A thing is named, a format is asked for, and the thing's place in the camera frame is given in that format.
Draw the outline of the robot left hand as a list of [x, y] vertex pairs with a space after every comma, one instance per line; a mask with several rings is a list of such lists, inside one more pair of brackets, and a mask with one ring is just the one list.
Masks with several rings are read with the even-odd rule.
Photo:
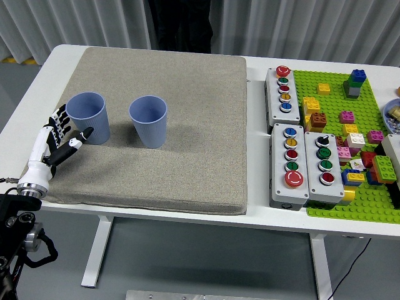
[[85, 127], [71, 139], [62, 143], [62, 138], [71, 130], [66, 106], [54, 111], [47, 124], [39, 131], [35, 140], [27, 171], [17, 184], [17, 192], [23, 196], [44, 198], [49, 191], [49, 181], [54, 177], [56, 167], [70, 158], [88, 140], [94, 128]]

